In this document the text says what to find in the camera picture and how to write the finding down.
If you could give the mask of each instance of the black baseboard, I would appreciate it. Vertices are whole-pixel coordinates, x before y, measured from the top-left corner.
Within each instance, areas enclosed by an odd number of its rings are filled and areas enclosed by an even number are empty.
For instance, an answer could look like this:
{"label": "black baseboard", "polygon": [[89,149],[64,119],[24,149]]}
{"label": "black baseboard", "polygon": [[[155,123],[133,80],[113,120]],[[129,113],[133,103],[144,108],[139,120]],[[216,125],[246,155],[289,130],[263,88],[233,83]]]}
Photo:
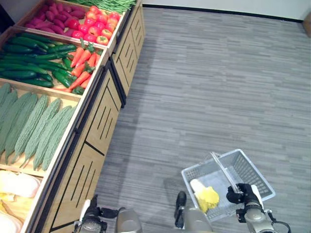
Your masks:
{"label": "black baseboard", "polygon": [[278,19],[278,20],[284,20],[284,21],[296,22],[296,23],[302,23],[302,22],[303,22],[303,20],[294,19],[294,18],[284,18],[284,17],[277,17],[277,16],[267,16],[267,15],[246,13],[246,12],[223,11],[223,10],[213,10],[213,9],[194,8],[194,7],[184,7],[184,6],[165,6],[165,5],[143,4],[143,7],[176,9],[176,10],[188,10],[188,11],[202,11],[202,12],[221,13],[221,14],[231,14],[231,15],[240,15],[240,16],[252,16],[252,17],[260,17],[260,18]]}

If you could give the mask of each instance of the yellow object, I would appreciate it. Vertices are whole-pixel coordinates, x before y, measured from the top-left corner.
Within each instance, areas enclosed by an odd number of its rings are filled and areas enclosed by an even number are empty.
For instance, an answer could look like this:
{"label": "yellow object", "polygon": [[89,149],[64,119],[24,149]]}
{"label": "yellow object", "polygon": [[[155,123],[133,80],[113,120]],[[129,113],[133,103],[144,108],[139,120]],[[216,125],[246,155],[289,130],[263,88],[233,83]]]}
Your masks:
{"label": "yellow object", "polygon": [[200,209],[205,213],[209,209],[214,209],[219,203],[219,195],[209,186],[205,187],[198,179],[190,182],[194,195],[199,203]]}

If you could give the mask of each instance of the tomato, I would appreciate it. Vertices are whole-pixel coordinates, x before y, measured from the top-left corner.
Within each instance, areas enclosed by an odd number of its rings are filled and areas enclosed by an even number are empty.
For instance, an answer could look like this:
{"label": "tomato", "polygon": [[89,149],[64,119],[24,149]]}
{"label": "tomato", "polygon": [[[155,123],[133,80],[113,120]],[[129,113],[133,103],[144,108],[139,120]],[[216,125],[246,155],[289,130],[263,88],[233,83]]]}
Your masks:
{"label": "tomato", "polygon": [[68,22],[68,27],[74,30],[78,30],[79,25],[80,25],[79,21],[74,18]]}
{"label": "tomato", "polygon": [[107,37],[100,35],[97,37],[96,43],[101,44],[101,45],[108,45],[109,40]]}
{"label": "tomato", "polygon": [[115,18],[118,21],[120,19],[120,15],[118,14],[118,12],[111,12],[109,14],[109,18]]}
{"label": "tomato", "polygon": [[93,26],[94,23],[96,23],[96,20],[93,20],[92,18],[86,18],[86,20],[84,21],[84,24],[88,27]]}
{"label": "tomato", "polygon": [[79,31],[82,32],[83,34],[87,34],[88,29],[89,29],[89,25],[86,25],[86,24],[79,25]]}
{"label": "tomato", "polygon": [[92,26],[88,29],[88,33],[97,37],[101,34],[101,30],[99,30],[99,28],[97,27]]}
{"label": "tomato", "polygon": [[104,25],[103,23],[101,23],[101,22],[96,22],[96,23],[94,24],[94,27],[99,28],[100,31],[102,31],[103,29],[105,29],[105,25]]}
{"label": "tomato", "polygon": [[115,25],[111,24],[111,23],[107,23],[107,25],[105,26],[105,28],[110,31],[111,33],[113,33],[113,31],[115,30]]}
{"label": "tomato", "polygon": [[71,36],[74,37],[74,38],[78,38],[79,39],[81,37],[83,38],[84,34],[81,31],[75,30],[75,31],[73,31]]}
{"label": "tomato", "polygon": [[108,23],[113,24],[116,27],[117,24],[118,24],[118,21],[115,18],[109,18],[108,21],[107,21],[107,24]]}
{"label": "tomato", "polygon": [[89,42],[95,42],[96,41],[96,36],[94,36],[92,34],[85,34],[83,39],[87,40]]}
{"label": "tomato", "polygon": [[108,40],[112,37],[112,32],[108,31],[107,29],[102,30],[102,35],[107,37]]}
{"label": "tomato", "polygon": [[97,6],[91,6],[89,11],[94,12],[95,14],[99,14],[101,12]]}
{"label": "tomato", "polygon": [[91,12],[91,11],[88,11],[87,13],[86,13],[86,18],[92,18],[93,20],[97,20],[97,16],[96,16],[96,14],[94,13],[94,12]]}
{"label": "tomato", "polygon": [[106,15],[96,15],[97,16],[97,22],[101,22],[104,25],[107,24],[108,16]]}

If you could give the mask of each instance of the white object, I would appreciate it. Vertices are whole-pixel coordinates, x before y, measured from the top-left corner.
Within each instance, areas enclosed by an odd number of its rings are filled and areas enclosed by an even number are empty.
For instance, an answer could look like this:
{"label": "white object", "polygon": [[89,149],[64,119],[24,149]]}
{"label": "white object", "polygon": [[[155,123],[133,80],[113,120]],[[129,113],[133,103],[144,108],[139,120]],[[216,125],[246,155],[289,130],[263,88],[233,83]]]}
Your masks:
{"label": "white object", "polygon": [[0,227],[3,233],[19,233],[23,224],[17,218],[0,211]]}
{"label": "white object", "polygon": [[12,193],[25,198],[33,198],[40,186],[40,181],[31,175],[0,171],[0,192]]}

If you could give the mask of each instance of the white wall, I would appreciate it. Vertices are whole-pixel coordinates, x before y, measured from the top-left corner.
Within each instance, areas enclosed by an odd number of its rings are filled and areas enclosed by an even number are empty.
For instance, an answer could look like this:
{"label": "white wall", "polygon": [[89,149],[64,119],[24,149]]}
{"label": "white wall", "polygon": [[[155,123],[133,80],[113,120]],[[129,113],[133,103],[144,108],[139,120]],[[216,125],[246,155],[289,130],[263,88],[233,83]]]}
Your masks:
{"label": "white wall", "polygon": [[183,6],[304,19],[311,0],[143,0],[145,4]]}

